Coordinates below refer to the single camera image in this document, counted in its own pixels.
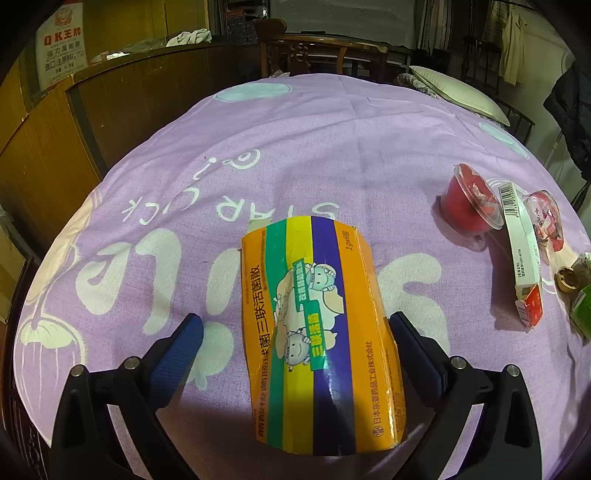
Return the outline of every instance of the purple stripe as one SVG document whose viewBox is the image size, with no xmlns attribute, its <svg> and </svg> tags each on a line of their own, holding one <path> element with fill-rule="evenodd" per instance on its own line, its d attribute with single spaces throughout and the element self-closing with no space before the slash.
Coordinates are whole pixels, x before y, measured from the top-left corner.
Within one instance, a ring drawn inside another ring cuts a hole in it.
<svg viewBox="0 0 591 480">
<path fill-rule="evenodd" d="M 332 220 L 312 217 L 312 246 L 314 263 L 335 269 L 335 286 L 345 304 L 345 313 L 337 315 L 332 329 L 337 333 L 336 344 L 326 351 L 328 368 L 314 371 L 313 450 L 315 455 L 348 455 L 355 453 L 353 380 L 343 272 Z"/>
</svg>

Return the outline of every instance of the blue gripper pad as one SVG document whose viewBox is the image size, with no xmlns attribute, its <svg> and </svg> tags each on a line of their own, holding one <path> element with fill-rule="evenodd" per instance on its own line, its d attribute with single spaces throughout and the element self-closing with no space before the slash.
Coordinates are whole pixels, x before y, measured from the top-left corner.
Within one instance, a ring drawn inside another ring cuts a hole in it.
<svg viewBox="0 0 591 480">
<path fill-rule="evenodd" d="M 435 340 L 420 336 L 402 312 L 394 313 L 389 325 L 398 346 L 400 362 L 414 389 L 425 406 L 435 408 L 447 390 L 447 372 L 443 364 L 449 358 Z"/>
<path fill-rule="evenodd" d="M 171 338 L 175 335 L 176 338 L 156 364 L 148 380 L 150 393 L 147 403 L 153 411 L 168 405 L 179 383 L 193 365 L 203 343 L 203 322 L 199 315 L 187 316 Z"/>
</svg>

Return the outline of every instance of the purple bedsheet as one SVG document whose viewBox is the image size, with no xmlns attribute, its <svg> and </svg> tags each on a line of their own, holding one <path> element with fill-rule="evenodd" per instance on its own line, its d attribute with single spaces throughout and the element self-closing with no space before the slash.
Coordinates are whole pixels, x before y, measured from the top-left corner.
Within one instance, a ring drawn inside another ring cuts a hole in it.
<svg viewBox="0 0 591 480">
<path fill-rule="evenodd" d="M 188 312 L 205 340 L 181 394 L 158 416 L 202 479 L 390 479 L 432 413 L 405 383 L 407 440 L 345 458 L 257 443 L 241 335 L 239 245 L 250 219 L 320 215 L 372 247 L 387 314 L 402 310 L 478 368 L 519 365 L 541 436 L 544 478 L 589 429 L 591 350 L 543 265 L 544 317 L 521 326 L 505 231 L 468 242 L 438 196 L 465 162 L 497 186 L 547 189 L 573 251 L 579 218 L 541 164 L 494 124 L 401 87 L 328 74 L 266 79 L 206 98 L 119 162 L 57 237 L 31 287 L 14 351 L 18 390 L 49 441 L 69 369 L 143 355 Z M 444 477 L 457 471 L 468 428 Z M 117 412 L 125 450 L 146 475 Z"/>
</svg>

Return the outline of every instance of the dark jacket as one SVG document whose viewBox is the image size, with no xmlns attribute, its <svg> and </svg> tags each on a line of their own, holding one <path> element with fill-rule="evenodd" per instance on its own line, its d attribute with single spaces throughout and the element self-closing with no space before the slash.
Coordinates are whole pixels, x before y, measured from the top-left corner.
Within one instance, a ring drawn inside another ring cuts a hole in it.
<svg viewBox="0 0 591 480">
<path fill-rule="evenodd" d="M 560 126 L 581 176 L 591 181 L 591 82 L 578 62 L 556 81 L 544 107 Z"/>
</svg>

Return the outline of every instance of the orange medicine box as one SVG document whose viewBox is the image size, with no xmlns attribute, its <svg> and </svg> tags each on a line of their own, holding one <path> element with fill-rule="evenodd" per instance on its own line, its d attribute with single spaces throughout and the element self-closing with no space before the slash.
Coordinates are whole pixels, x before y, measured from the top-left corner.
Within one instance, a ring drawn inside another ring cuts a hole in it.
<svg viewBox="0 0 591 480">
<path fill-rule="evenodd" d="M 399 444 L 398 349 L 357 229 L 300 216 L 247 234 L 242 328 L 259 441 L 314 455 Z"/>
</svg>

